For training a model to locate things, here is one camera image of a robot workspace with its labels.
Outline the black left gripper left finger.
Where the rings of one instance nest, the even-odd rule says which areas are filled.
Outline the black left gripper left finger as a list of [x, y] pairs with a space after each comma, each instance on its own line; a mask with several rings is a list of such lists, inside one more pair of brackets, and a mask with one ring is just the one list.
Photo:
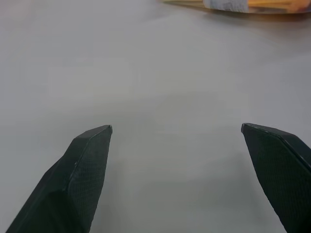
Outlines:
[[6, 233], [89, 233], [102, 192], [112, 126], [75, 137], [42, 176]]

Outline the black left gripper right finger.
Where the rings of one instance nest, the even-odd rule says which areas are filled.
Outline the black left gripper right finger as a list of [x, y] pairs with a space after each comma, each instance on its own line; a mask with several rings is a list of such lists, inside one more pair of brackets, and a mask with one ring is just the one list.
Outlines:
[[279, 129], [244, 123], [258, 181], [287, 233], [311, 233], [311, 148]]

